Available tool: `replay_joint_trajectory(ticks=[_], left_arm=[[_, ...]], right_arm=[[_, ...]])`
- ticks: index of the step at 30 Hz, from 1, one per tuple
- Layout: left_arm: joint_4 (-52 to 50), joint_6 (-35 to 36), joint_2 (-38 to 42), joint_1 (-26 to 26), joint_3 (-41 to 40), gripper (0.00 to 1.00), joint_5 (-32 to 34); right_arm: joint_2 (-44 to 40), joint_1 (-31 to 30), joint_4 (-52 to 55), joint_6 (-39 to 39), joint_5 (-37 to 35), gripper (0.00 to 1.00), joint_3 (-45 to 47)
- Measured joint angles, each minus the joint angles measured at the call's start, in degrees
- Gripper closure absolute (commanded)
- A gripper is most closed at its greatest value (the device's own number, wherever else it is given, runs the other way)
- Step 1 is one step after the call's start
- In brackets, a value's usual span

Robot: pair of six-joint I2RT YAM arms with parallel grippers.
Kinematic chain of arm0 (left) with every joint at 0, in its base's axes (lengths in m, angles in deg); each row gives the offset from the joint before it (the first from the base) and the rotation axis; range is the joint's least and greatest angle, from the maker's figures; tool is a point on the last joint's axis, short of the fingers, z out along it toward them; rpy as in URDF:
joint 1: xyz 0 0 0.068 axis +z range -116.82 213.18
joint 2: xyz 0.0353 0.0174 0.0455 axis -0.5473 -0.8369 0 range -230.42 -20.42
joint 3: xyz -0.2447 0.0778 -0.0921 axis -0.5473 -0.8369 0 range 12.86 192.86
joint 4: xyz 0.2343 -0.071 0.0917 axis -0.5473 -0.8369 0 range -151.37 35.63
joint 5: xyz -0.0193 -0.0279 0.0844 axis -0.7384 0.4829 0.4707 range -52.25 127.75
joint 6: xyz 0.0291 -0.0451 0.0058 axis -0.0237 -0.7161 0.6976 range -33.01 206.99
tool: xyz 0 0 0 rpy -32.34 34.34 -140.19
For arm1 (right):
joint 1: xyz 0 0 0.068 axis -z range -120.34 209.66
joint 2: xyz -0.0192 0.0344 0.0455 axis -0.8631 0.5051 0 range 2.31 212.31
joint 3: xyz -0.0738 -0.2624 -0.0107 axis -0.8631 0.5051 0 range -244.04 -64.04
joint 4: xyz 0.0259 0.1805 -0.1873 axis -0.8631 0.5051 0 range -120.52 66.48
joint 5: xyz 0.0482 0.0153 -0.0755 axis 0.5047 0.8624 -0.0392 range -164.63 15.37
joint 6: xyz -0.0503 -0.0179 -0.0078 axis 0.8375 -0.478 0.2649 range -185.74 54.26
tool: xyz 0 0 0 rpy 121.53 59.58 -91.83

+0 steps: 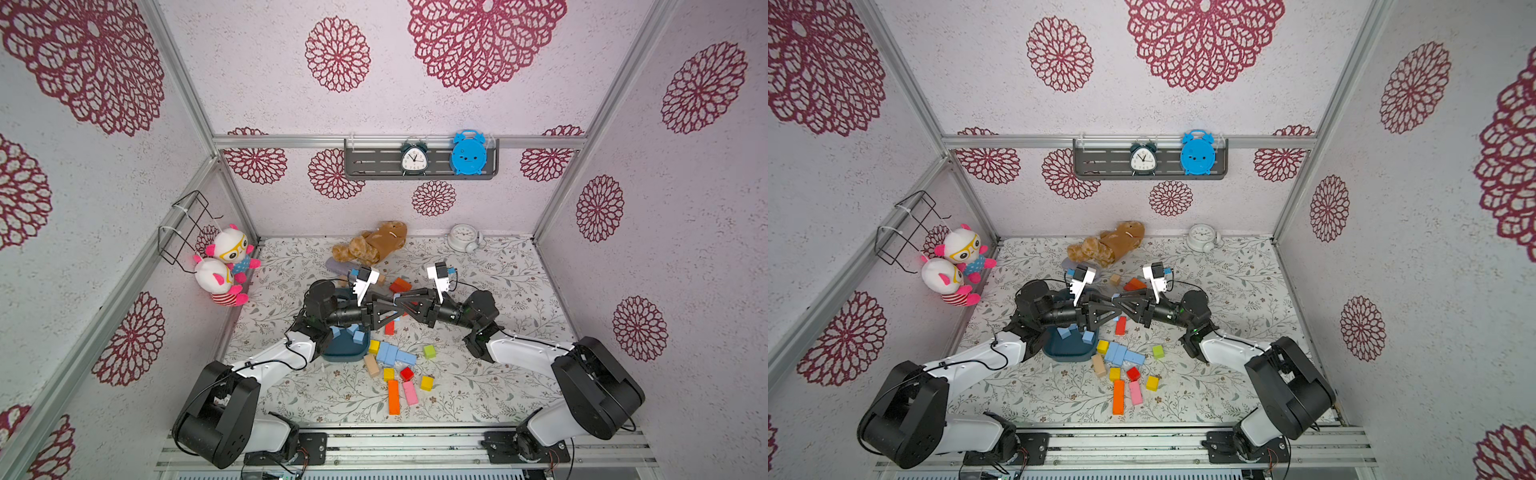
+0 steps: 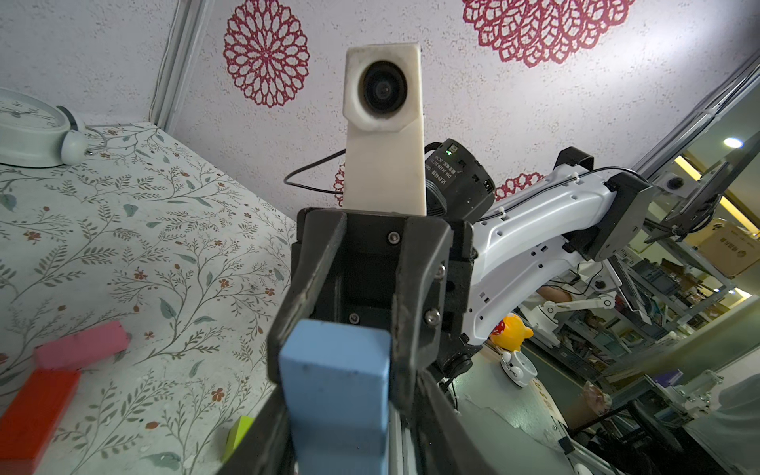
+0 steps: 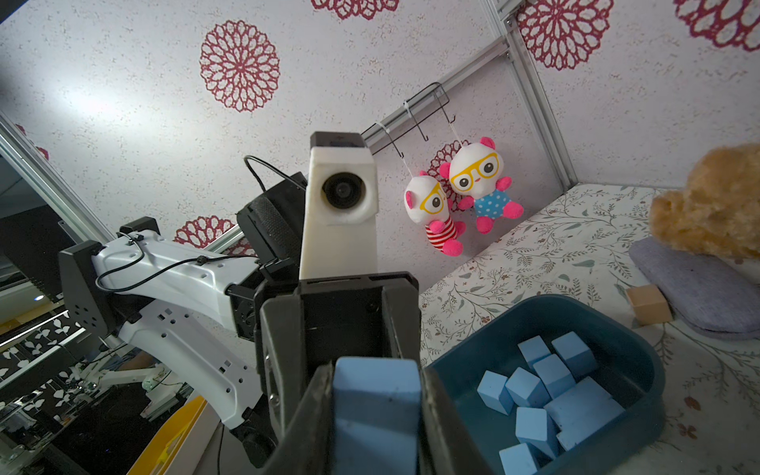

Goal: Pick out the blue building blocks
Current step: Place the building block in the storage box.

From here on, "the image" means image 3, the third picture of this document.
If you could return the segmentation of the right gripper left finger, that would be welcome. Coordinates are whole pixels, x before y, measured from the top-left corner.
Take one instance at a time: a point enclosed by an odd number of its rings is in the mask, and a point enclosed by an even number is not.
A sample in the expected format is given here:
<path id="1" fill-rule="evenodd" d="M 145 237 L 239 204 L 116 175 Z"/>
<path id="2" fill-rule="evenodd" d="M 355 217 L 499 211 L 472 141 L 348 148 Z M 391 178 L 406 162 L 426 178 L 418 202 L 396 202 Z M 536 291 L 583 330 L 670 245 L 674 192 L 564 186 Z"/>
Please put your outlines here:
<path id="1" fill-rule="evenodd" d="M 328 474 L 334 431 L 334 366 L 315 372 L 284 439 L 261 473 Z"/>

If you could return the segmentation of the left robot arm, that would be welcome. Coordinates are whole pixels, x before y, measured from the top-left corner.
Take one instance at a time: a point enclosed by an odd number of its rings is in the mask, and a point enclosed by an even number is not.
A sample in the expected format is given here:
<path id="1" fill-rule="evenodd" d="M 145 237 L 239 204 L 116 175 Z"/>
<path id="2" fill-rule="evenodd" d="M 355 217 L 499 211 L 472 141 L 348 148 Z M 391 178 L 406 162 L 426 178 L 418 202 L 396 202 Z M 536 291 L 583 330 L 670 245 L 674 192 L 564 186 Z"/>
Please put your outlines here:
<path id="1" fill-rule="evenodd" d="M 299 278 L 307 186 L 288 176 L 239 213 L 252 256 L 168 241 L 150 217 L 59 254 L 71 317 L 165 364 L 266 474 L 326 464 L 339 360 L 420 357 L 411 274 Z"/>

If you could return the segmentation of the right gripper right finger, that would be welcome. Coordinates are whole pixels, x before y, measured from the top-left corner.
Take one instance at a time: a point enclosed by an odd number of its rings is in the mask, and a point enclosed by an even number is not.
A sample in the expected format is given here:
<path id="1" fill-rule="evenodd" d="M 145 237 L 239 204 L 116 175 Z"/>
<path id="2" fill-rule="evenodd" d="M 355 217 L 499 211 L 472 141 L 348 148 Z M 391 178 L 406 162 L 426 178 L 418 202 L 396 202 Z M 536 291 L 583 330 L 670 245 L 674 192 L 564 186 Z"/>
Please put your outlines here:
<path id="1" fill-rule="evenodd" d="M 420 474 L 492 474 L 493 471 L 431 368 L 421 373 L 422 419 L 419 435 Z"/>

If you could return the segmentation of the blue long block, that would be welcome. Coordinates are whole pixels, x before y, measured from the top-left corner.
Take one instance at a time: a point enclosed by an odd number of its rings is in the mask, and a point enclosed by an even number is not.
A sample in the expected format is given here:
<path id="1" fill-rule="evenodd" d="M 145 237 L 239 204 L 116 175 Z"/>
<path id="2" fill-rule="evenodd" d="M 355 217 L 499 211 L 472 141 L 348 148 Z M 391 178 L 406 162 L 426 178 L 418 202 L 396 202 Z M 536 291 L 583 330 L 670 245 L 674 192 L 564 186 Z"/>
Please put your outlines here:
<path id="1" fill-rule="evenodd" d="M 342 357 L 332 380 L 332 474 L 415 474 L 422 384 L 414 360 Z"/>

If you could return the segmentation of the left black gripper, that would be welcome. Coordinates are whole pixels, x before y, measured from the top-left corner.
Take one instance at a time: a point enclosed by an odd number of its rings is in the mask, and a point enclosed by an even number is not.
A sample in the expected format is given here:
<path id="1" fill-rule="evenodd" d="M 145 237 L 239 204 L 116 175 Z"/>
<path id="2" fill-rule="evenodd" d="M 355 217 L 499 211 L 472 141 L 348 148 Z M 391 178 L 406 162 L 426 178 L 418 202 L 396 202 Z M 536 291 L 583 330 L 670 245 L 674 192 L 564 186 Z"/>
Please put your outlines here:
<path id="1" fill-rule="evenodd" d="M 419 360 L 419 282 L 392 272 L 272 283 L 255 291 L 255 344 L 277 439 L 316 370 L 344 356 Z"/>

